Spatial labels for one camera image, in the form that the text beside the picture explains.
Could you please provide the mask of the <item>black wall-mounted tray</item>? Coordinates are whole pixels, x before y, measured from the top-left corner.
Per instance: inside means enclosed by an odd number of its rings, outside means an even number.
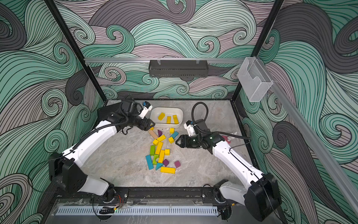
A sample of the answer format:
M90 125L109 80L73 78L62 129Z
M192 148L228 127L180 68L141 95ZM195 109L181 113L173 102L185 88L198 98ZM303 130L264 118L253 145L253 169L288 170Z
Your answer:
M206 60L151 60L148 69L150 76L157 78L207 77L209 72Z

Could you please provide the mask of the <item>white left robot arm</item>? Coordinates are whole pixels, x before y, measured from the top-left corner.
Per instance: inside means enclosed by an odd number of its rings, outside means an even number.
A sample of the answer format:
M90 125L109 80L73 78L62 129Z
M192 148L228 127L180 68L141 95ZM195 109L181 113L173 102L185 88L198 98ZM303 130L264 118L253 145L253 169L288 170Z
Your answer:
M94 130L64 152L53 153L49 157L50 181L69 194L90 193L102 197L106 203L111 202L116 194L114 185L102 178L85 174L81 167L103 143L117 133L127 134L133 127L143 131L153 128L155 123L146 117L152 108L148 101L140 104L132 99L100 108L99 123Z

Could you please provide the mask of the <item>white plastic tub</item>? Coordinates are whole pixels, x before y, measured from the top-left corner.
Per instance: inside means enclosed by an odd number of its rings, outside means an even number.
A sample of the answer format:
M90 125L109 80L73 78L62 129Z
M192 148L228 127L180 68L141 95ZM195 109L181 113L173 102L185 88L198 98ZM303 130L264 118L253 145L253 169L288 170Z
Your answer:
M160 113L165 113L165 117L162 121L158 120ZM179 124L174 124L173 115L177 115ZM167 124L167 116L171 116L171 124ZM152 110L150 119L155 122L157 128L179 128L183 121L183 111L179 108L173 107L156 107Z

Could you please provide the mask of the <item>yellow small cube block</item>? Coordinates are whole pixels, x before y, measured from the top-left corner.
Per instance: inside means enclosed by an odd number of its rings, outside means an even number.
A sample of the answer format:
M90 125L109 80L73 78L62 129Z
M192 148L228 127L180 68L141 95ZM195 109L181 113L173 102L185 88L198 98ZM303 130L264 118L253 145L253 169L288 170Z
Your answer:
M172 143L174 143L174 138L173 137L170 137L169 139L169 142L172 144Z

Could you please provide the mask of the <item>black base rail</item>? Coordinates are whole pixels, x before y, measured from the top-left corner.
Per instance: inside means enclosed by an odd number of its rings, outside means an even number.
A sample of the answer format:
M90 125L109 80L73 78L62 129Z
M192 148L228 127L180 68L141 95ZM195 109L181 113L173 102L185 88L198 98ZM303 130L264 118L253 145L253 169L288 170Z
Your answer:
M195 203L230 206L237 202L219 196L217 188L205 185L203 187L114 187L103 196L93 193L62 193L63 197L91 199L94 203L128 204L130 201L140 202L149 200L180 200L188 199Z

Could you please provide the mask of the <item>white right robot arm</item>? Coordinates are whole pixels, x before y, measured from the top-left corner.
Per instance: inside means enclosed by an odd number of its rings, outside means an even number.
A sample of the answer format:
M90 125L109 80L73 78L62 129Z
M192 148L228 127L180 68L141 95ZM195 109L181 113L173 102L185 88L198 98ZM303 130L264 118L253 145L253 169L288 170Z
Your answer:
M256 169L225 141L213 133L206 136L181 135L175 144L181 148L203 148L220 159L239 178L242 185L224 181L219 184L218 201L235 201L244 205L248 212L262 222L282 203L278 181L270 173Z

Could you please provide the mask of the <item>pink and white toy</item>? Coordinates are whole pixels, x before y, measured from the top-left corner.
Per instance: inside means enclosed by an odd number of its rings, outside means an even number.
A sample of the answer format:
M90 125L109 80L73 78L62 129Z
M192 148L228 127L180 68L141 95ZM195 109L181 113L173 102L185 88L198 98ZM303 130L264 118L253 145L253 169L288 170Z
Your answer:
M228 144L230 144L231 141L232 141L233 139L235 139L235 137L228 136L228 135L226 135L226 134L222 134L222 136L223 136L223 138L225 139L225 141L226 141Z

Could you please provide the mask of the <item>teal short block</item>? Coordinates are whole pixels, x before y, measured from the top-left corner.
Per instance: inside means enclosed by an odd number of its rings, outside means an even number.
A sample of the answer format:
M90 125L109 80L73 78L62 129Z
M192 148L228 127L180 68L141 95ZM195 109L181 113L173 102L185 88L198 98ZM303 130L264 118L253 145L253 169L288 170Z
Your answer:
M177 131L175 131L172 135L171 135L171 137L173 138L173 139L175 139L177 136L178 136L178 132Z

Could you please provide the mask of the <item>yellow upright long block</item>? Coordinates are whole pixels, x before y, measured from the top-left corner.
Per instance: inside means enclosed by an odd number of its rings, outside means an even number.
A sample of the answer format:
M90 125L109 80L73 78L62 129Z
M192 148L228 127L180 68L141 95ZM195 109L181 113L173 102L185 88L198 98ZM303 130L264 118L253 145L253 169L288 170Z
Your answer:
M155 151L155 154L156 155L159 155L160 154L160 152L161 152L161 150L162 150L162 147L163 147L163 142L159 142L158 144L157 144L157 147L156 147L156 151Z

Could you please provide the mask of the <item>green rectangular block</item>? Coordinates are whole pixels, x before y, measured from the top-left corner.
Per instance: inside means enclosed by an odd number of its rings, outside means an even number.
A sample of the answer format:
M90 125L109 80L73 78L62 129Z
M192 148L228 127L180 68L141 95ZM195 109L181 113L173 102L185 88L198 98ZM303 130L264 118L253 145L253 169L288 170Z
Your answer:
M154 155L155 155L155 151L156 151L156 146L155 146L155 145L151 145L151 147L150 147L150 156L154 156Z

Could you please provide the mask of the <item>yellow slanted long block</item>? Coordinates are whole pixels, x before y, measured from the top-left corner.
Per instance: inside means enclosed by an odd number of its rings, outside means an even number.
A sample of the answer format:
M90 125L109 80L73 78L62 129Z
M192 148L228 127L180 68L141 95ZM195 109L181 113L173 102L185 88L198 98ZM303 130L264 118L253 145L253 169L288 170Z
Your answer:
M162 142L163 140L165 140L166 137L164 135L161 135L160 137L156 138L154 141L153 141L153 145L158 145L159 142Z

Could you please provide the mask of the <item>magenta cube block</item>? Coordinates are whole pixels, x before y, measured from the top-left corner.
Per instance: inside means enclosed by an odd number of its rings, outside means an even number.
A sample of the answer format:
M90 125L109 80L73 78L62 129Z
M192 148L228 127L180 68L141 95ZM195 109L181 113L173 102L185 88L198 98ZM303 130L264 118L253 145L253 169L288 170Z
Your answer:
M175 168L179 168L181 166L180 161L175 161L174 162Z

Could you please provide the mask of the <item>natural wood rectangular block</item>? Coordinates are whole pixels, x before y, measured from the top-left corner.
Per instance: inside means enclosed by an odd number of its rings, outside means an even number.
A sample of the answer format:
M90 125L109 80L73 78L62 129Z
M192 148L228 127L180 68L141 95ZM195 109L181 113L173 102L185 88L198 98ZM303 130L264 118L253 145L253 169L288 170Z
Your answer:
M153 130L149 130L148 133L149 133L154 139L157 139L157 138L158 138L157 134L156 134Z

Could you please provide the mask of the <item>teal triangle block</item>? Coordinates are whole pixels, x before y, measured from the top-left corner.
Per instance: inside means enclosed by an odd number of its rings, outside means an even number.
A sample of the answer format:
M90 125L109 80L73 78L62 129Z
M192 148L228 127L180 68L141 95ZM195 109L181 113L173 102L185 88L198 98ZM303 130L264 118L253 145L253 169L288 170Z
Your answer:
M160 169L161 167L163 167L163 163L157 163L156 164L156 170Z

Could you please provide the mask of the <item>purple cube block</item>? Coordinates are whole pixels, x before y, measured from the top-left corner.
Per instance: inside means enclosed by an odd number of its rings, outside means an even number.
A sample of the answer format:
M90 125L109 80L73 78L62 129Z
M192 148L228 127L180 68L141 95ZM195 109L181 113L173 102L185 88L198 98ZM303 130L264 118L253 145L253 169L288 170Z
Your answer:
M167 167L167 166L169 165L169 161L168 161L167 159L165 159L165 160L163 161L163 164L164 164L165 167Z

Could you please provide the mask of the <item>black aluminium carrying case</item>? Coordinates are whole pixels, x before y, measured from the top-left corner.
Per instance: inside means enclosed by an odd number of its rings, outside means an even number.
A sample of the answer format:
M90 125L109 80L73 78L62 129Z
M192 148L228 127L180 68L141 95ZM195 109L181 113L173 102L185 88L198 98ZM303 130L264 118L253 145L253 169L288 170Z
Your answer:
M120 101L109 101L106 106L103 106L97 110L98 119L97 122L106 120L112 113L118 113Z

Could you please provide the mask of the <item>light green arch block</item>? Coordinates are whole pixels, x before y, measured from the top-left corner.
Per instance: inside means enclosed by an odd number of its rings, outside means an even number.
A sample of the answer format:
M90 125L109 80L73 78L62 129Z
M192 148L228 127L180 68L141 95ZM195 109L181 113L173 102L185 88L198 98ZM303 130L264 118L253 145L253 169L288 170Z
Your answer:
M159 155L154 155L153 158L153 165L156 165L158 163Z

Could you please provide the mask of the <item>clear acrylic wall holder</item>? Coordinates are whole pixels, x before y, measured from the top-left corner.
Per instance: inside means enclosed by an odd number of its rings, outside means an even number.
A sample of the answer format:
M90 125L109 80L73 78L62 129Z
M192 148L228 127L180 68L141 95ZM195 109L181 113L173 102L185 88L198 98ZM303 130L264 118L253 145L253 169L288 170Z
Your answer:
M265 64L256 57L246 57L244 59L237 77L249 102L260 102L273 85Z

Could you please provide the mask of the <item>teal long block at left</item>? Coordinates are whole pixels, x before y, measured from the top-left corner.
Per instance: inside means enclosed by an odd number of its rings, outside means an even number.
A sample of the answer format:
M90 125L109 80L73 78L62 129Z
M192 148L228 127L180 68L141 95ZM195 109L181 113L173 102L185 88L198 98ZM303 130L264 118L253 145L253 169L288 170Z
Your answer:
M146 162L147 162L147 165L148 165L148 169L149 169L149 170L154 169L153 161L152 161L151 156L150 156L150 155L147 155L145 158L146 158Z

